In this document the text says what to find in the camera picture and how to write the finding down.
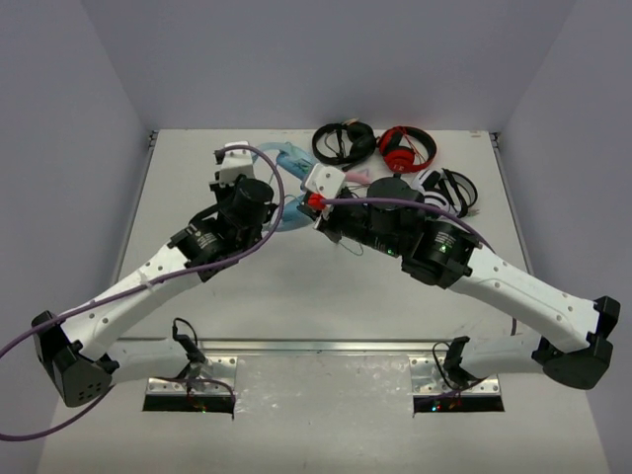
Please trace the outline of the light blue headphones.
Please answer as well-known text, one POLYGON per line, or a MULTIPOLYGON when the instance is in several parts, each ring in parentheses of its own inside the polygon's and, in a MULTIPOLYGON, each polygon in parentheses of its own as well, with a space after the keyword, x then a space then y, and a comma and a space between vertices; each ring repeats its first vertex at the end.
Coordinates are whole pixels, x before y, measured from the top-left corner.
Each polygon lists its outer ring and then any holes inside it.
MULTIPOLYGON (((276 166, 283 169, 292 177, 302 182, 314 165, 314 159, 309 153, 295 146, 291 142, 266 142, 257 146, 263 152, 277 151, 276 166)), ((310 224, 311 219, 305 216, 298 206, 304 194, 285 194, 283 212, 277 232, 289 232, 310 224)))

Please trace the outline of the black headset with microphone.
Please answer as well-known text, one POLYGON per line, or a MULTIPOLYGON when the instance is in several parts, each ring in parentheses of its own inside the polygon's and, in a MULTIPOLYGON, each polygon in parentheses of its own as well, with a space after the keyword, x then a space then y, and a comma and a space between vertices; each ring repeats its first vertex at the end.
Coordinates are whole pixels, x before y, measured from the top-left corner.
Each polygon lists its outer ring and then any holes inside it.
POLYGON ((375 148, 373 129, 357 119, 327 123, 311 140, 312 153, 319 162, 345 172, 364 162, 375 148))

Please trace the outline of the white black headphones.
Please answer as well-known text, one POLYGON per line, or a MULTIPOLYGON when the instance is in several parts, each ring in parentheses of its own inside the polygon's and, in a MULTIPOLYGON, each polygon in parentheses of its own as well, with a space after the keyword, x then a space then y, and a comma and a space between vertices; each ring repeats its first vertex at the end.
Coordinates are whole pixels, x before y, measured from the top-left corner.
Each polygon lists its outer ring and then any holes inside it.
POLYGON ((421 171, 410 186, 424 197, 426 204, 458 218, 478 213, 478 189, 472 180, 459 172, 445 168, 421 171))

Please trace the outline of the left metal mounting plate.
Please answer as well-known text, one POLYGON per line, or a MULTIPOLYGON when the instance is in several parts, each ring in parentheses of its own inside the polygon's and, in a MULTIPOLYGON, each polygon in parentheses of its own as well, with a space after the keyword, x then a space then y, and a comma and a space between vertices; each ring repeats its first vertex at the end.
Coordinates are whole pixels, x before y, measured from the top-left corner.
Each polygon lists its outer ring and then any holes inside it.
POLYGON ((207 364, 196 376, 186 375, 174 380, 149 378, 145 394, 148 396, 230 396, 235 391, 238 369, 237 355, 206 356, 207 364))

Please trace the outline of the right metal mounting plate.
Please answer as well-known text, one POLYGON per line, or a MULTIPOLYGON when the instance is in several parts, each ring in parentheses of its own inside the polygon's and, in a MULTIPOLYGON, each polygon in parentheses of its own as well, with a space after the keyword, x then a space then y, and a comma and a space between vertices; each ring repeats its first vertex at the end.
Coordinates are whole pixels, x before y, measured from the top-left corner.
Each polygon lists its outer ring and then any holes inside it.
MULTIPOLYGON (((412 393, 416 396, 447 395, 452 388, 439 373, 432 353, 425 352, 409 356, 412 393)), ((470 387, 462 391, 463 396, 494 396, 501 394, 501 386, 496 376, 482 382, 470 382, 470 387)))

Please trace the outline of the red headphones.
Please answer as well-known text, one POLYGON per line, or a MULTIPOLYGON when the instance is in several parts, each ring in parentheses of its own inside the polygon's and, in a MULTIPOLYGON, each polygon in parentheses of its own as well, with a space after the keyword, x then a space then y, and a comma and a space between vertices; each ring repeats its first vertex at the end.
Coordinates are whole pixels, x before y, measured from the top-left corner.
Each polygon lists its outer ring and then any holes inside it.
POLYGON ((427 132, 406 125, 385 130, 377 139, 377 148, 387 168, 400 174, 426 170, 437 154, 435 140, 427 132))

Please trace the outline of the metal mounting plate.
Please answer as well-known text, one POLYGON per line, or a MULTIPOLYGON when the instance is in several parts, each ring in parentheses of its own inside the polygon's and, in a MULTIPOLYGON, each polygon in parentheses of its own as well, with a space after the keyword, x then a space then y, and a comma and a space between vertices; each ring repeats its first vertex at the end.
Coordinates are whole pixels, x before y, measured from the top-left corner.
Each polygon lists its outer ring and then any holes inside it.
MULTIPOLYGON (((425 352, 409 356, 412 393, 416 396, 447 395, 452 388, 439 373, 432 353, 425 352)), ((496 376, 482 382, 470 382, 470 387, 462 391, 463 396, 494 396, 501 394, 501 386, 496 376)))
POLYGON ((196 376, 186 375, 174 380, 149 378, 145 394, 148 396, 230 396, 235 391, 238 369, 237 355, 206 356, 207 364, 196 376))

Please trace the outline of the aluminium table edge rail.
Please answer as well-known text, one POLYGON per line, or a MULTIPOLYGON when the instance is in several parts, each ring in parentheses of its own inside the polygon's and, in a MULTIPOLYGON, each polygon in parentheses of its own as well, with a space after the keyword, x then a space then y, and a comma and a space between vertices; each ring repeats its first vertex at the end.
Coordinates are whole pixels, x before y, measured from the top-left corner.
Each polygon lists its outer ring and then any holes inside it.
POLYGON ((416 354, 447 350, 448 341, 406 339, 238 339, 223 338, 198 340, 200 347, 213 354, 234 353, 248 355, 306 353, 355 354, 403 353, 416 354))

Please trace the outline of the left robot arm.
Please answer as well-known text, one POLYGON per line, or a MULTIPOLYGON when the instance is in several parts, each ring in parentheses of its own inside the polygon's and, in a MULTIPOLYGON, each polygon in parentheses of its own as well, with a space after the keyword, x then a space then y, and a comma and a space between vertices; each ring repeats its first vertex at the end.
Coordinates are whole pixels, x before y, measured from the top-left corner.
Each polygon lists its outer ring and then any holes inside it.
POLYGON ((215 187, 219 202, 192 218, 141 267, 57 321, 37 316, 38 359, 69 408, 83 406, 114 385, 143 378, 193 383, 209 370, 195 340, 173 328, 157 341, 121 336, 165 303, 208 281, 262 239, 277 206, 267 183, 240 176, 215 187))

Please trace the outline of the pink blue cat-ear headphones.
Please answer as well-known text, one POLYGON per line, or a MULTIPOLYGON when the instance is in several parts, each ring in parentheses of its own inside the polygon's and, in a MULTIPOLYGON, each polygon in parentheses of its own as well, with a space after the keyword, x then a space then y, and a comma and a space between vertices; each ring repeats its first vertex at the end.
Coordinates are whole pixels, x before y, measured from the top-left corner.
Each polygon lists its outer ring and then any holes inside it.
POLYGON ((371 177, 368 169, 350 170, 345 173, 345 180, 359 185, 370 185, 371 177))

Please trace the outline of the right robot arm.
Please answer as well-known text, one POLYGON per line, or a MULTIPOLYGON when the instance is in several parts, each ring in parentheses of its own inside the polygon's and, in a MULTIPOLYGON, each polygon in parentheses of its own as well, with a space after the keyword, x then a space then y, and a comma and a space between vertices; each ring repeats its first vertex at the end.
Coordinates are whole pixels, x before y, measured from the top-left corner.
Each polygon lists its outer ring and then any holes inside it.
POLYGON ((326 170, 305 189, 302 210, 330 240, 347 237, 398 258, 413 279, 472 297, 527 327, 524 334, 491 341, 462 336, 449 342, 437 368, 452 390, 501 373, 542 373, 590 390, 609 369, 608 337, 620 312, 615 299, 580 298, 511 265, 398 177, 380 179, 365 197, 355 197, 344 179, 326 170))

